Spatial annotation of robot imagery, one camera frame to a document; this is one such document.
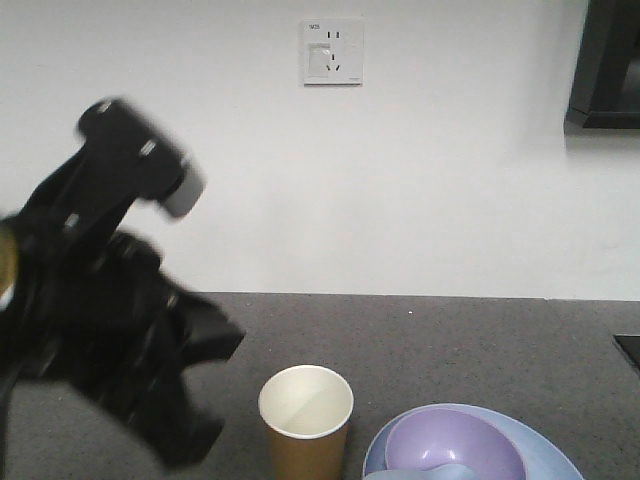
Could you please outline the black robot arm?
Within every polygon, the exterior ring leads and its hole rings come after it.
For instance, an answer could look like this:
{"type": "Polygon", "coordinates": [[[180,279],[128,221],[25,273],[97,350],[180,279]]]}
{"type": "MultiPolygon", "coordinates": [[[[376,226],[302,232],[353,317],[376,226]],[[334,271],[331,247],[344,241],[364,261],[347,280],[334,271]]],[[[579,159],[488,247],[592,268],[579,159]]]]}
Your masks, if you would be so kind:
{"type": "Polygon", "coordinates": [[[186,368],[229,359],[243,330],[119,229],[84,233],[33,214],[1,223],[1,398],[22,380],[63,382],[123,425],[167,470],[204,460],[221,418],[193,404],[186,368]]]}

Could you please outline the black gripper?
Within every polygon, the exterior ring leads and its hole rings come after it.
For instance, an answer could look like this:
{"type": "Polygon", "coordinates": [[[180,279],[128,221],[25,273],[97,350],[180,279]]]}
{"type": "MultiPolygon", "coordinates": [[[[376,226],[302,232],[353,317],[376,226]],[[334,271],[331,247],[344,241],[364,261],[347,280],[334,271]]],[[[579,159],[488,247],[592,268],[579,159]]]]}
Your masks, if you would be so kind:
{"type": "Polygon", "coordinates": [[[2,399],[20,377],[66,380],[166,469],[202,462],[224,420],[192,404],[182,370],[229,361],[245,331],[159,267],[118,226],[74,239],[34,213],[2,219],[2,399]]]}

